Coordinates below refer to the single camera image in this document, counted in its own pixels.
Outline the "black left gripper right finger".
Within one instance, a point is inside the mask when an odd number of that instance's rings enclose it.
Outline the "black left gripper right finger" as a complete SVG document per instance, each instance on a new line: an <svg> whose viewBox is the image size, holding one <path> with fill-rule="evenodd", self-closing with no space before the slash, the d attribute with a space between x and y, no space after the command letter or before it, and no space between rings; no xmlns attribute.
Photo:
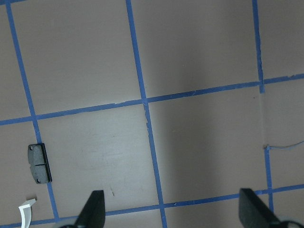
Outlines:
<svg viewBox="0 0 304 228"><path fill-rule="evenodd" d="M238 217L244 228L281 228L280 220L249 188L239 190Z"/></svg>

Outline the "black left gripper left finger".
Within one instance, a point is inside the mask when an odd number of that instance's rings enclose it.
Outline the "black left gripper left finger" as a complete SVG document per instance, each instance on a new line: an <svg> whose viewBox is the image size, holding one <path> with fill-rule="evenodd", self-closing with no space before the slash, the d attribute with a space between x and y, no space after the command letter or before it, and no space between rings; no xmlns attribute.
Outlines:
<svg viewBox="0 0 304 228"><path fill-rule="evenodd" d="M94 190L74 223L75 228L103 228L105 197L103 190Z"/></svg>

